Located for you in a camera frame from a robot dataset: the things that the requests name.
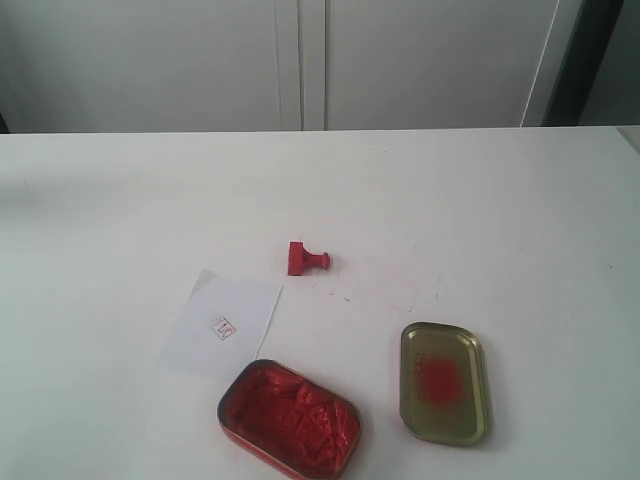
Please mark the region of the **red stamp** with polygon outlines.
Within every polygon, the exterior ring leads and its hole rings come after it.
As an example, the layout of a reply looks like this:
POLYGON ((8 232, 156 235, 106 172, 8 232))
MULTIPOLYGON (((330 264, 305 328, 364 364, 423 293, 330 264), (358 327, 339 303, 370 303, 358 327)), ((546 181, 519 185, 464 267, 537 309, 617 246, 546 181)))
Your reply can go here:
POLYGON ((287 274, 289 276, 301 276, 312 268, 328 270, 330 263, 331 259, 327 252, 322 254, 311 253, 306 250, 304 244, 300 241, 291 241, 289 243, 287 263, 287 274))

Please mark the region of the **red ink tin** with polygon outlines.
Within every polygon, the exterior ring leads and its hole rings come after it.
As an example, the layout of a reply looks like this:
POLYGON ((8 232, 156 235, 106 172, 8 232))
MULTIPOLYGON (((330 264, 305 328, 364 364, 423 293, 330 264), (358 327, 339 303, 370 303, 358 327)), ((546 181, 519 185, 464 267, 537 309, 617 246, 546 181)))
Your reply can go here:
POLYGON ((248 364, 217 406, 227 437, 292 479, 338 479, 355 453, 356 406, 269 359, 248 364))

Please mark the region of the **white paper sheet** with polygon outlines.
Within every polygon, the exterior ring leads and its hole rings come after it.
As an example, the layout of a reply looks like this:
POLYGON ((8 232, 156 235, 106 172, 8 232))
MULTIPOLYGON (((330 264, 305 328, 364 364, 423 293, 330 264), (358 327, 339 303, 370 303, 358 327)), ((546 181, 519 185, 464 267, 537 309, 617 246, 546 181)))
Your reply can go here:
POLYGON ((159 363, 176 372, 231 382, 257 358, 280 293, 277 284, 201 271, 159 363))

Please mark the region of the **gold tin lid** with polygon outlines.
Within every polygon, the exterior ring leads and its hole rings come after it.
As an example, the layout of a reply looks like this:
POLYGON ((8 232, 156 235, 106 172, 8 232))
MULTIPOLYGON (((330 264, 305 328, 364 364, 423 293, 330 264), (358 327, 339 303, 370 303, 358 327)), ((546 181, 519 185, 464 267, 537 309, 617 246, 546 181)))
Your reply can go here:
POLYGON ((491 430, 484 352, 470 331, 415 322, 400 338, 399 411, 415 437, 470 447, 491 430))

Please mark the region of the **white cabinet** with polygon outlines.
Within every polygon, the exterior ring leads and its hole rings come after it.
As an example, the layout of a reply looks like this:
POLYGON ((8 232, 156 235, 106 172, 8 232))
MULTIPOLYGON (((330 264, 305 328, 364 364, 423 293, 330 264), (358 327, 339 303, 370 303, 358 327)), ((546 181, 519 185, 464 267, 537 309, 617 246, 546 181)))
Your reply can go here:
POLYGON ((555 1, 5 1, 20 133, 523 122, 555 1))

